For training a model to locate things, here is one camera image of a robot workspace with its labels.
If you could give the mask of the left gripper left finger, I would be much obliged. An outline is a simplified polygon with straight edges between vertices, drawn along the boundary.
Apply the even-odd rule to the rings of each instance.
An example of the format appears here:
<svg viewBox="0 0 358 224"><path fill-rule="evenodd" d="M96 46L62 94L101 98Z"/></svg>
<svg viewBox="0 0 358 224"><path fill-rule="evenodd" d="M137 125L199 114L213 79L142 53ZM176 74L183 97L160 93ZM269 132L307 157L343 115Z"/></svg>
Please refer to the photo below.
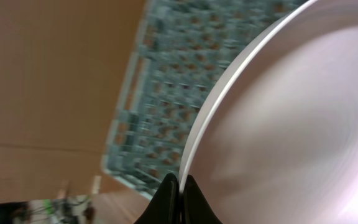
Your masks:
<svg viewBox="0 0 358 224"><path fill-rule="evenodd" d="M134 224L179 223L178 199L178 180L174 174L167 174L149 205Z"/></svg>

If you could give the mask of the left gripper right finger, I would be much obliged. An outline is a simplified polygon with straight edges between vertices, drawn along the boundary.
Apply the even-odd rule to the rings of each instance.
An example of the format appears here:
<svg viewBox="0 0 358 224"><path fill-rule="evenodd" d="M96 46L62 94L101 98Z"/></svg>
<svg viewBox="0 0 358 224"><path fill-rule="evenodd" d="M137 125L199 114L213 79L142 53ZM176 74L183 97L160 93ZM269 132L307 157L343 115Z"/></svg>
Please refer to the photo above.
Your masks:
<svg viewBox="0 0 358 224"><path fill-rule="evenodd" d="M222 224L214 214L192 175L186 179L181 195L182 224Z"/></svg>

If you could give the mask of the large white plate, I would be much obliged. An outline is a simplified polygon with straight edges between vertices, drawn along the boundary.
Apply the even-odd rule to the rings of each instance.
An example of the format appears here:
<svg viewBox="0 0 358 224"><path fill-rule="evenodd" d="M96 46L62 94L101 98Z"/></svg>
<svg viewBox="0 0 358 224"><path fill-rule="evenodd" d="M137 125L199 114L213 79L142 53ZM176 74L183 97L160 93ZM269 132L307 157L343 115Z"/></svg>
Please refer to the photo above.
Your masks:
<svg viewBox="0 0 358 224"><path fill-rule="evenodd" d="M358 0L307 1L228 66L180 165L223 223L358 223Z"/></svg>

